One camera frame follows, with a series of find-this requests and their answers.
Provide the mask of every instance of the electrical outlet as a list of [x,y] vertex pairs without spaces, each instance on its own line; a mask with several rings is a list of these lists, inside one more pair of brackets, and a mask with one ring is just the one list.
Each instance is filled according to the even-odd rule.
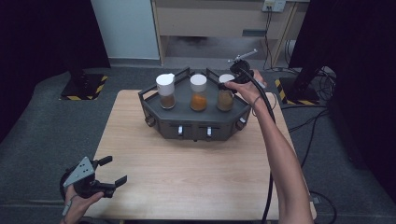
[[262,11],[272,11],[275,6],[276,0],[265,0],[264,5],[262,5]]
[[273,6],[273,11],[283,12],[283,9],[285,9],[285,5],[286,5],[286,0],[276,0]]

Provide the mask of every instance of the wall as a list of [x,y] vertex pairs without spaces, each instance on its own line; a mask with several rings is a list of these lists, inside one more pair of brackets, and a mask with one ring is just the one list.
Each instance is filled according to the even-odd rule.
[[92,0],[110,59],[159,60],[150,0]]

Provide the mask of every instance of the wooden table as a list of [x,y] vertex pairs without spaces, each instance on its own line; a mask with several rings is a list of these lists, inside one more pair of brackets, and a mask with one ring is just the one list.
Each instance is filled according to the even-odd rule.
[[[138,91],[120,91],[95,158],[113,156],[96,179],[113,183],[128,175],[112,199],[86,216],[115,219],[259,220],[266,203],[270,168],[259,123],[225,142],[163,139],[144,121]],[[273,94],[267,93],[271,104]],[[291,143],[281,110],[276,124]],[[269,219],[278,219],[276,190]]]

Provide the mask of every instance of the gray carpet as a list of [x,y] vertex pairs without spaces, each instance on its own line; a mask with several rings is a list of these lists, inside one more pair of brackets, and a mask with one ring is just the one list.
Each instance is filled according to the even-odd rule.
[[[1,223],[59,222],[63,210],[58,190],[60,177],[65,168],[83,156],[94,156],[117,93],[145,88],[155,83],[159,74],[176,71],[161,68],[89,70],[88,73],[108,76],[94,101],[59,100],[69,79],[67,73],[39,83],[30,104],[0,145]],[[264,73],[263,76],[270,84],[269,91],[277,93],[274,80],[293,75]],[[291,128],[323,109],[294,108],[283,113]],[[300,159],[306,152],[311,129],[312,123],[290,134]],[[353,167],[329,116],[318,119],[304,174],[308,187],[330,198],[336,206],[335,223],[396,223],[396,205],[369,171]],[[31,200],[44,202],[32,204]],[[325,200],[317,204],[317,211],[317,223],[328,223],[332,219],[332,209]]]

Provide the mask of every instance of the black curtain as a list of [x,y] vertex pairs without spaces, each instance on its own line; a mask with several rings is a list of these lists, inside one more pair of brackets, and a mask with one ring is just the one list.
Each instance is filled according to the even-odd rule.
[[2,0],[0,39],[0,142],[38,82],[110,66],[90,0]]
[[314,56],[315,67],[335,72],[329,108],[337,131],[355,164],[363,162],[396,202],[394,8],[392,0],[311,0],[290,67]]

